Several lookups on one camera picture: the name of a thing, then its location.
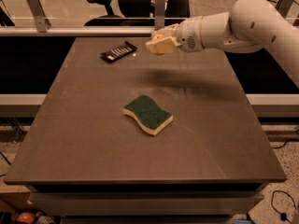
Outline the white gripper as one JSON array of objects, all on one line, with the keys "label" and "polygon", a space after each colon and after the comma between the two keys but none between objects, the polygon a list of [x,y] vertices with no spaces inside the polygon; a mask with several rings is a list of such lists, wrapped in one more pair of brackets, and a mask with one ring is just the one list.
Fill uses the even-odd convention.
[{"label": "white gripper", "polygon": [[171,24],[152,33],[153,38],[161,34],[159,39],[151,39],[146,43],[150,53],[163,55],[174,52],[178,47],[185,52],[199,52],[204,49],[201,38],[202,16],[188,18],[180,24]]}]

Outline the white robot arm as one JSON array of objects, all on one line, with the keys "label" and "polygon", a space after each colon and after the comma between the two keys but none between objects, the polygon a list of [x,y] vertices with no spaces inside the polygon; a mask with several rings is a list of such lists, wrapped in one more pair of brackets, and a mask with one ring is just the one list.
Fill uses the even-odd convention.
[{"label": "white robot arm", "polygon": [[188,18],[152,33],[146,43],[153,54],[181,49],[232,53],[267,50],[289,78],[299,85],[299,29],[266,0],[237,0],[229,12]]}]

